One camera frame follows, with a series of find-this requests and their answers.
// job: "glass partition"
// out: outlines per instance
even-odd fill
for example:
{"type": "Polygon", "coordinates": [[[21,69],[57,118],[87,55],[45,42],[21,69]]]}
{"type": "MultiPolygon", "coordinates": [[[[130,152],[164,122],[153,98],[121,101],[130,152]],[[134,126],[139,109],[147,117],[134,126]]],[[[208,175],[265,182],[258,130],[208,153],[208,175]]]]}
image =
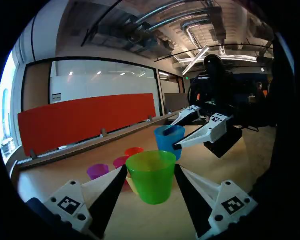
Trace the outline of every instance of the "glass partition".
{"type": "Polygon", "coordinates": [[[160,116],[157,80],[151,68],[100,60],[52,63],[50,103],[137,93],[152,93],[156,116],[160,116]]]}

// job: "exposed pipe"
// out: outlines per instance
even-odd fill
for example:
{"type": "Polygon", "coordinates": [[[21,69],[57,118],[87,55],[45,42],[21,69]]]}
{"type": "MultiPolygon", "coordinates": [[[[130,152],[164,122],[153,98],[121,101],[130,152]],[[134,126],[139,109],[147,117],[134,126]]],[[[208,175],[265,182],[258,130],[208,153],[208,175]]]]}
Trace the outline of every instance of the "exposed pipe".
{"type": "Polygon", "coordinates": [[[202,48],[199,41],[196,39],[195,35],[191,32],[190,28],[199,26],[199,25],[205,25],[211,23],[210,18],[199,18],[199,19],[192,19],[190,21],[185,21],[180,24],[181,30],[188,36],[190,41],[196,46],[196,48],[202,48]]]}
{"type": "Polygon", "coordinates": [[[195,2],[195,1],[199,1],[199,0],[174,0],[174,1],[168,2],[164,5],[156,8],[155,10],[152,10],[151,12],[146,13],[143,17],[136,20],[136,24],[140,25],[144,21],[146,21],[148,18],[150,18],[151,16],[153,16],[155,14],[158,14],[160,12],[163,12],[165,10],[174,8],[174,7],[179,6],[179,5],[183,5],[186,2],[195,2]]]}
{"type": "Polygon", "coordinates": [[[195,10],[192,10],[192,11],[189,11],[189,12],[183,12],[181,14],[172,16],[170,18],[162,20],[161,22],[158,22],[156,25],[148,28],[148,31],[152,32],[152,31],[156,30],[159,27],[162,27],[162,26],[167,25],[169,23],[173,23],[175,21],[181,20],[185,17],[193,17],[193,16],[203,15],[203,14],[207,14],[207,13],[208,13],[208,10],[206,8],[204,8],[204,9],[195,9],[195,10]]]}

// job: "ceiling duct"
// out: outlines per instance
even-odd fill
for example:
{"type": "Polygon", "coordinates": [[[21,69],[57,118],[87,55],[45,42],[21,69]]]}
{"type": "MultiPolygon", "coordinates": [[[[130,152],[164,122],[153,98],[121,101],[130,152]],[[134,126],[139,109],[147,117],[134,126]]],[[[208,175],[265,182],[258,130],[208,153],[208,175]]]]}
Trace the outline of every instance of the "ceiling duct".
{"type": "Polygon", "coordinates": [[[267,41],[272,41],[274,38],[272,28],[268,25],[261,23],[257,25],[252,18],[249,21],[249,30],[255,38],[261,38],[267,41]]]}
{"type": "Polygon", "coordinates": [[[179,5],[183,5],[186,2],[195,2],[195,1],[199,1],[199,0],[174,0],[174,1],[168,2],[164,5],[161,5],[160,7],[156,8],[156,9],[152,10],[151,12],[144,14],[144,16],[142,16],[141,18],[136,20],[135,23],[140,25],[143,22],[145,22],[148,18],[152,17],[153,15],[156,15],[156,14],[166,11],[168,9],[177,7],[179,5]]]}
{"type": "Polygon", "coordinates": [[[187,20],[184,21],[180,24],[181,30],[188,36],[190,41],[196,46],[196,48],[202,48],[200,45],[199,41],[196,39],[196,36],[191,32],[191,28],[199,26],[199,25],[204,25],[204,24],[209,24],[211,23],[210,18],[199,18],[199,19],[192,19],[192,20],[187,20]]]}
{"type": "Polygon", "coordinates": [[[207,8],[209,18],[214,27],[214,33],[217,41],[220,44],[224,44],[224,40],[226,39],[226,29],[223,25],[222,19],[222,8],[221,7],[211,7],[207,8]]]}
{"type": "Polygon", "coordinates": [[[195,10],[191,10],[191,11],[188,11],[188,12],[183,12],[183,13],[180,13],[178,15],[174,15],[172,17],[164,19],[161,22],[158,22],[157,24],[151,26],[147,30],[149,32],[153,32],[154,30],[156,30],[156,29],[158,29],[158,28],[160,28],[162,26],[165,26],[167,24],[170,24],[170,23],[182,20],[184,18],[194,17],[194,16],[198,16],[198,15],[203,15],[203,14],[208,14],[207,8],[195,9],[195,10]]]}

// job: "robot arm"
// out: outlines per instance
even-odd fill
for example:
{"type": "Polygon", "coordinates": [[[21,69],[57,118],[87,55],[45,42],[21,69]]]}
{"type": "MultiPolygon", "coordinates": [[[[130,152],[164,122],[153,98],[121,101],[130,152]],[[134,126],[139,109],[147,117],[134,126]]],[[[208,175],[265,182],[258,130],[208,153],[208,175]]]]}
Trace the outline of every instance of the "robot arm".
{"type": "MultiPolygon", "coordinates": [[[[187,205],[196,237],[205,240],[225,231],[249,214],[257,203],[231,180],[216,184],[176,164],[174,174],[187,205]]],[[[26,204],[60,234],[103,239],[127,175],[123,165],[81,184],[69,180],[44,203],[32,198],[26,204]]]]}

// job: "ceiling light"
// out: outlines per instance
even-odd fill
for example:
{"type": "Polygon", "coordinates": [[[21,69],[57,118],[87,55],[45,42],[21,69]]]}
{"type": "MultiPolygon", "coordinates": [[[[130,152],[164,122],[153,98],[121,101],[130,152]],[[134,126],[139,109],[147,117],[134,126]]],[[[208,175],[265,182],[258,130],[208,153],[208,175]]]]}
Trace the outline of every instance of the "ceiling light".
{"type": "MultiPolygon", "coordinates": [[[[221,55],[220,58],[222,60],[238,60],[238,61],[247,61],[247,62],[257,62],[257,58],[255,56],[249,55],[221,55]]],[[[182,62],[191,62],[194,58],[182,58],[179,60],[179,63],[182,62]]]]}
{"type": "Polygon", "coordinates": [[[206,45],[204,46],[200,52],[196,55],[196,57],[192,60],[192,62],[186,67],[186,69],[182,72],[182,75],[186,74],[187,71],[201,58],[207,51],[209,47],[206,45]]]}
{"type": "Polygon", "coordinates": [[[165,72],[159,72],[159,74],[162,74],[164,76],[169,76],[169,74],[165,73],[165,72]]]}

